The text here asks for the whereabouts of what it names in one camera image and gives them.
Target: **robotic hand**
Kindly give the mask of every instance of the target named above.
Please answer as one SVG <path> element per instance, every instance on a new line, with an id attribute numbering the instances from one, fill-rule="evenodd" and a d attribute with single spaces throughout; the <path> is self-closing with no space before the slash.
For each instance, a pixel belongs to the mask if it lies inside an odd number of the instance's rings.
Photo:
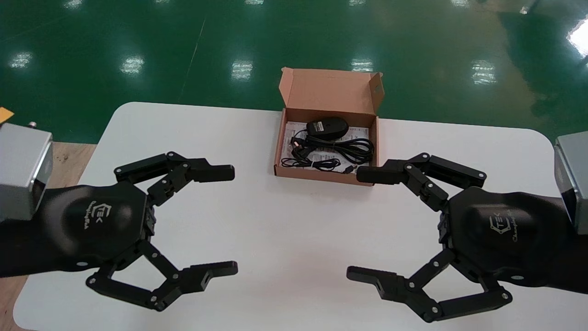
<path id="1" fill-rule="evenodd" d="M 26 151 L 35 156 L 31 159 L 35 160 L 31 163 L 34 171 L 23 172 L 26 166 L 22 165 L 0 167 L 4 175 L 0 178 L 0 211 L 5 218 L 0 221 L 0 277 L 99 268 L 86 280 L 88 287 L 114 299 L 162 311 L 182 294 L 204 291 L 211 278 L 237 273 L 233 261 L 178 270 L 150 243 L 155 234 L 154 206 L 161 206 L 191 181 L 233 180 L 235 170 L 231 165 L 210 165 L 205 158 L 187 159 L 170 152 L 116 168 L 117 183 L 112 186 L 46 190 L 52 168 L 51 134 L 4 124 L 0 127 L 3 158 L 26 158 L 13 143 L 19 135 L 29 139 Z M 26 180 L 15 181 L 19 173 L 26 174 Z M 159 176 L 163 177 L 147 189 L 147 194 L 135 186 Z M 15 197 L 19 200 L 13 202 L 21 203 L 11 203 Z M 159 288 L 149 291 L 112 279 L 115 271 L 141 256 L 165 276 Z"/>
<path id="2" fill-rule="evenodd" d="M 383 300 L 404 303 L 425 322 L 498 309 L 512 295 L 498 284 L 554 287 L 588 294 L 588 222 L 582 184 L 588 132 L 559 137 L 556 180 L 561 198 L 482 190 L 486 174 L 427 153 L 359 167 L 361 182 L 404 184 L 434 211 L 441 211 L 442 251 L 409 278 L 349 267 L 347 277 L 376 286 Z M 462 188 L 452 198 L 427 176 Z M 423 288 L 447 266 L 480 283 L 483 293 L 437 302 Z"/>

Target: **yellow tag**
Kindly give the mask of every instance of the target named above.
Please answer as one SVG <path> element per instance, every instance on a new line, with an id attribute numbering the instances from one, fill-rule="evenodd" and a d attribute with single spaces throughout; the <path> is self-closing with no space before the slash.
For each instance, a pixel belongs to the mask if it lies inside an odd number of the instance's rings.
<path id="1" fill-rule="evenodd" d="M 4 107 L 0 107 L 0 124 L 8 121 L 9 118 L 11 118 L 14 115 L 14 113 Z"/>

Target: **paper manual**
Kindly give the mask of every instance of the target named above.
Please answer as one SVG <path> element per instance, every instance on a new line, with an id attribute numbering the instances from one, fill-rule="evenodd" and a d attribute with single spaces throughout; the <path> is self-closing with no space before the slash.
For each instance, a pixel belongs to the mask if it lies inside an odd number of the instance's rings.
<path id="1" fill-rule="evenodd" d="M 306 123 L 302 123 L 302 122 L 288 122 L 288 123 L 286 123 L 281 158 L 292 157 L 292 145 L 290 143 L 290 139 L 300 130 L 306 130 Z M 306 138 L 306 131 L 298 134 L 298 138 L 302 138 L 302 139 Z M 369 129 L 368 128 L 359 128 L 359 127 L 349 127 L 349 131 L 347 131 L 347 133 L 342 138 L 339 138 L 335 141 L 338 143 L 340 141 L 347 141 L 347 140 L 357 139 L 357 138 L 369 139 Z M 341 161 L 341 165 L 336 167 L 333 170 L 333 171 L 338 171 L 338 172 L 342 172 L 348 166 L 353 165 L 353 163 L 349 162 L 341 154 L 339 154 L 333 150 L 324 150 L 322 148 L 317 149 L 316 151 L 312 152 L 308 156 L 308 158 L 314 162 L 324 161 L 324 160 L 328 160 L 330 158 L 338 158 L 339 161 Z M 364 164 L 359 164 L 358 166 L 369 166 L 369 163 L 366 162 Z M 316 168 L 311 168 L 311 167 L 304 167 L 303 169 L 311 169 L 311 170 L 320 171 Z"/>

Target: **black cable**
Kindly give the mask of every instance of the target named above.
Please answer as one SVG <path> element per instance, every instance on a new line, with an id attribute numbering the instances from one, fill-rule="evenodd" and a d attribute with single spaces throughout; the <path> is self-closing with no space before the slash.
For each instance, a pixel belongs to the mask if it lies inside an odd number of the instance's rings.
<path id="1" fill-rule="evenodd" d="M 298 131 L 290 140 L 292 145 L 292 157 L 285 157 L 281 160 L 282 167 L 313 167 L 320 171 L 333 171 L 336 167 L 341 165 L 338 158 L 330 158 L 322 161 L 312 161 L 308 155 L 317 148 L 334 150 L 341 154 L 345 159 L 353 164 L 363 164 L 370 162 L 373 158 L 374 146 L 371 141 L 364 138 L 351 139 L 347 141 L 327 141 L 306 136 L 306 139 L 297 138 L 298 134 L 306 130 Z M 356 167 L 349 166 L 342 173 L 349 174 Z"/>

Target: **white table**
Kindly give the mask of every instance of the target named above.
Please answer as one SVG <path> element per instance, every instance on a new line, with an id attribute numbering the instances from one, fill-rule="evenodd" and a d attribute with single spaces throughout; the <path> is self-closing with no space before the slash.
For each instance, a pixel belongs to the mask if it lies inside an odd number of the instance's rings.
<path id="1" fill-rule="evenodd" d="M 236 260 L 162 313 L 100 296 L 93 272 L 29 277 L 15 306 L 33 330 L 585 330 L 588 296 L 505 284 L 499 310 L 428 325 L 408 307 L 351 282 L 351 265 L 410 276 L 438 253 L 438 214 L 404 186 L 359 187 L 277 178 L 279 112 L 129 103 L 108 127 L 80 183 L 115 182 L 119 165 L 167 151 L 233 164 L 236 179 L 189 184 L 156 209 L 152 242 L 177 267 Z M 488 173 L 485 189 L 557 196 L 548 139 L 524 129 L 381 120 L 381 161 L 428 152 Z M 442 185 L 450 194 L 457 189 Z M 137 261 L 115 278 L 154 288 L 162 276 Z M 436 300 L 481 292 L 448 268 L 425 288 Z"/>

